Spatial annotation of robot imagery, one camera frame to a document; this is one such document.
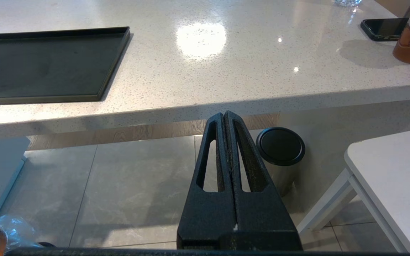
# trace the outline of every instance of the black clamp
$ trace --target black clamp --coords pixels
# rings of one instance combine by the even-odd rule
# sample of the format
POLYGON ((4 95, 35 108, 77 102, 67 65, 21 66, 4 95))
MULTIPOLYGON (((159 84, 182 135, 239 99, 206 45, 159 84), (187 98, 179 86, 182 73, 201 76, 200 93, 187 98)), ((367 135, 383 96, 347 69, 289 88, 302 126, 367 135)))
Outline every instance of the black clamp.
POLYGON ((177 231, 178 249, 302 250, 298 232, 243 119, 227 111, 208 119, 177 231), (218 192, 203 190, 216 140, 218 192), (251 192, 241 188, 240 161, 251 192))

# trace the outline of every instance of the speckled countertop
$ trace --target speckled countertop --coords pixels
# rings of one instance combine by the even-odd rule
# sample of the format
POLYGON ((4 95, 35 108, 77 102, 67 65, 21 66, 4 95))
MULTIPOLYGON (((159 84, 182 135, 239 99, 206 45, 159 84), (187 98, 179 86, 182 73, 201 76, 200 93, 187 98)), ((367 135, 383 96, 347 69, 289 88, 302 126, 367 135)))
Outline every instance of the speckled countertop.
POLYGON ((0 33, 130 26, 100 102, 0 105, 0 137, 410 99, 410 65, 370 41, 373 0, 0 0, 0 33))

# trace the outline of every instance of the plastic bag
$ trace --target plastic bag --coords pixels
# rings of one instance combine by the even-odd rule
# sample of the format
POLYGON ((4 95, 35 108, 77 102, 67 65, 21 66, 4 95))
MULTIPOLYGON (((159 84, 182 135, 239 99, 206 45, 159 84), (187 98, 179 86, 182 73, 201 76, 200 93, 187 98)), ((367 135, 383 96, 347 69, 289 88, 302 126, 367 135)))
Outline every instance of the plastic bag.
POLYGON ((0 217, 0 231, 5 233, 5 251, 10 251, 19 247, 41 247, 34 242, 36 231, 22 217, 3 215, 0 217))

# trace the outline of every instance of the smartphone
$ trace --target smartphone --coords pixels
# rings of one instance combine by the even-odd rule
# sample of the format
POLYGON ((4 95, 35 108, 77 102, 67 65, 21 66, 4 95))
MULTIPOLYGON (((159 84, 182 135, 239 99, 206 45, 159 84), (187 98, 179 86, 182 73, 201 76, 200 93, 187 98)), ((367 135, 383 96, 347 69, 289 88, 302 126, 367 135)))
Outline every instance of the smartphone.
POLYGON ((407 21, 408 18, 363 20, 360 26, 373 41, 397 41, 407 21))

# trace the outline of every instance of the dark tray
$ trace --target dark tray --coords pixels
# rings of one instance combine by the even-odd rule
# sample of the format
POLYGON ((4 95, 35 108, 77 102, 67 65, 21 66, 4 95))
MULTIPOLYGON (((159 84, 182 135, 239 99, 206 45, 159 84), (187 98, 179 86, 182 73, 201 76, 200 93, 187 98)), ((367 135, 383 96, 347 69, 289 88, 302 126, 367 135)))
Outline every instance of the dark tray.
POLYGON ((0 34, 0 104, 101 99, 129 27, 0 34))

